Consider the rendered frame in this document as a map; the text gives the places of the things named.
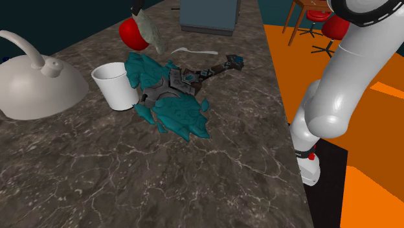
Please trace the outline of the teal and grey toy axe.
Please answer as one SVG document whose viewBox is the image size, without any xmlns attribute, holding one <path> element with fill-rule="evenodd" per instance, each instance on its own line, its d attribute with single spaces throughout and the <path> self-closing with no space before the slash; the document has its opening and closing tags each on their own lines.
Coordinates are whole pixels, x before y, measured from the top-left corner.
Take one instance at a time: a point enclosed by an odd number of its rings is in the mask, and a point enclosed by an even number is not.
<svg viewBox="0 0 404 228">
<path fill-rule="evenodd" d="M 161 133 L 168 130 L 189 141 L 190 134 L 208 139 L 206 111 L 208 102 L 196 100 L 203 82 L 229 69 L 242 70 L 243 58 L 234 54 L 227 61 L 208 69 L 182 69 L 169 61 L 165 66 L 145 54 L 131 52 L 124 63 L 132 88 L 139 88 L 142 96 L 133 107 L 140 117 L 157 125 Z"/>
</svg>

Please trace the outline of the white spoon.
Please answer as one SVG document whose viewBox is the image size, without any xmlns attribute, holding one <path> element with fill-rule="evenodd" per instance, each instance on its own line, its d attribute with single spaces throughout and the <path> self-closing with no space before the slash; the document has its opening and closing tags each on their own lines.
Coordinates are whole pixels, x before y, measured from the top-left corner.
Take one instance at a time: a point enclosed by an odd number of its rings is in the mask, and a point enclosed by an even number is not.
<svg viewBox="0 0 404 228">
<path fill-rule="evenodd" d="M 175 49 L 171 52 L 171 54 L 175 53 L 175 52 L 190 52 L 190 53 L 198 53 L 198 54 L 214 54 L 214 55 L 218 55 L 217 51 L 191 51 L 189 49 L 187 49 L 186 47 L 180 47 L 178 49 Z"/>
</svg>

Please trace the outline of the white cup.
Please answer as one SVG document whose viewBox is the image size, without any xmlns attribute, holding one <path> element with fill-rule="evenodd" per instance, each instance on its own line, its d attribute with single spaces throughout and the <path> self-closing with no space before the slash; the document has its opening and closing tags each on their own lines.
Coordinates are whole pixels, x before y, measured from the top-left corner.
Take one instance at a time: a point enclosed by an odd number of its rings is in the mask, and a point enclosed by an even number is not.
<svg viewBox="0 0 404 228">
<path fill-rule="evenodd" d="M 137 90 L 132 88 L 123 62 L 101 65 L 91 72 L 91 76 L 111 109 L 124 111 L 139 102 Z"/>
</svg>

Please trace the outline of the blue-grey box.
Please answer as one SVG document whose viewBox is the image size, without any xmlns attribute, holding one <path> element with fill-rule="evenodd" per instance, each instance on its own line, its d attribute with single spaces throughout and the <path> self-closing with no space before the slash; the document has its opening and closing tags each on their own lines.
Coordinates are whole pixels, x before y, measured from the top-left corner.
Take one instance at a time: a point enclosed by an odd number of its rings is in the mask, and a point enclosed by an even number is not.
<svg viewBox="0 0 404 228">
<path fill-rule="evenodd" d="M 180 0 L 182 31 L 232 36 L 241 0 Z"/>
</svg>

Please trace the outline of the red bowl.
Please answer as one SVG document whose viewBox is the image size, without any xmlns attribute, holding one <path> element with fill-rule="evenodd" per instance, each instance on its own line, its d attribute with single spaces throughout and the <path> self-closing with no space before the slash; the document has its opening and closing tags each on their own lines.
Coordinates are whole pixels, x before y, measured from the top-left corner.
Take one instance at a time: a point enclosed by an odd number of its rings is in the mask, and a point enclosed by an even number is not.
<svg viewBox="0 0 404 228">
<path fill-rule="evenodd" d="M 125 20 L 119 26 L 119 35 L 121 40 L 131 49 L 135 51 L 142 51 L 150 44 L 146 42 L 140 32 L 139 28 L 133 18 Z"/>
</svg>

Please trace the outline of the brown wooden table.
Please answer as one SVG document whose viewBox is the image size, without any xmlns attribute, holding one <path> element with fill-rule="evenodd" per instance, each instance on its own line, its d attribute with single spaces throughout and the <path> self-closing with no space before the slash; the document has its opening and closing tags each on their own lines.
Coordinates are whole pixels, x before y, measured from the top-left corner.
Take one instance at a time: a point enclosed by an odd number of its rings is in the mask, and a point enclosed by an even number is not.
<svg viewBox="0 0 404 228">
<path fill-rule="evenodd" d="M 284 24 L 282 33 L 284 33 L 286 31 L 286 28 L 288 26 L 289 20 L 291 19 L 291 15 L 293 13 L 295 5 L 298 5 L 301 8 L 301 10 L 300 10 L 300 14 L 297 19 L 297 22 L 295 24 L 295 27 L 293 29 L 292 35 L 290 37 L 290 40 L 288 43 L 289 46 L 292 44 L 293 39 L 296 36 L 297 30 L 298 30 L 298 28 L 301 24 L 301 21 L 307 10 L 331 12 L 331 8 L 328 6 L 328 3 L 326 0 L 293 0 L 291 7 L 289 9 L 289 12 L 288 12 L 287 19 Z"/>
</svg>

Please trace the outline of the red stool with black foot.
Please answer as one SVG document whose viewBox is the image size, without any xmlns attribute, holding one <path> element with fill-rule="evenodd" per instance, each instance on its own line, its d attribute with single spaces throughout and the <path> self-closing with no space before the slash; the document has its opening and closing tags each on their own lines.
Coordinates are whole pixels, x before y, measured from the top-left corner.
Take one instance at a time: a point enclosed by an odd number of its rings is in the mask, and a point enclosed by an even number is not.
<svg viewBox="0 0 404 228">
<path fill-rule="evenodd" d="M 330 39 L 330 42 L 325 48 L 312 46 L 317 49 L 316 51 L 312 51 L 311 53 L 317 52 L 326 52 L 328 56 L 331 58 L 334 51 L 330 49 L 333 42 L 335 40 L 341 41 L 346 35 L 348 28 L 350 26 L 350 22 L 344 20 L 343 18 L 337 16 L 336 14 L 329 18 L 322 26 L 321 32 L 324 36 Z"/>
<path fill-rule="evenodd" d="M 309 21 L 312 21 L 312 24 L 309 29 L 299 29 L 298 31 L 301 31 L 300 35 L 304 34 L 310 34 L 313 38 L 315 35 L 323 36 L 323 34 L 314 32 L 313 28 L 316 23 L 323 23 L 327 21 L 331 16 L 331 12 L 325 12 L 325 11 L 317 11 L 317 10 L 308 10 L 306 12 L 306 19 Z"/>
</svg>

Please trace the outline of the black robot stand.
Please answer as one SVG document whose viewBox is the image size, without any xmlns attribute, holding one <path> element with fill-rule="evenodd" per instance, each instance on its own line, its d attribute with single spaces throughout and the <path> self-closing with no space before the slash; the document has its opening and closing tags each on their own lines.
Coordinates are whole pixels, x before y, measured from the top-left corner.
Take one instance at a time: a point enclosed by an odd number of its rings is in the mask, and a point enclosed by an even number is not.
<svg viewBox="0 0 404 228">
<path fill-rule="evenodd" d="M 316 144 L 320 178 L 304 189 L 314 228 L 340 228 L 348 151 L 323 139 Z"/>
</svg>

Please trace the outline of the pale grey dome kettle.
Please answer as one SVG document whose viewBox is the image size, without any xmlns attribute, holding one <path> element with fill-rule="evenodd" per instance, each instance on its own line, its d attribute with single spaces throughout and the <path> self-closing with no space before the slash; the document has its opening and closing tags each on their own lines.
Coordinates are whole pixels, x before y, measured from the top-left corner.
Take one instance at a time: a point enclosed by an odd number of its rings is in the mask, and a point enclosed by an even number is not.
<svg viewBox="0 0 404 228">
<path fill-rule="evenodd" d="M 49 117 L 73 107 L 86 96 L 88 83 L 72 65 L 40 54 L 13 32 L 0 30 L 0 37 L 25 52 L 0 64 L 0 110 L 7 117 Z"/>
</svg>

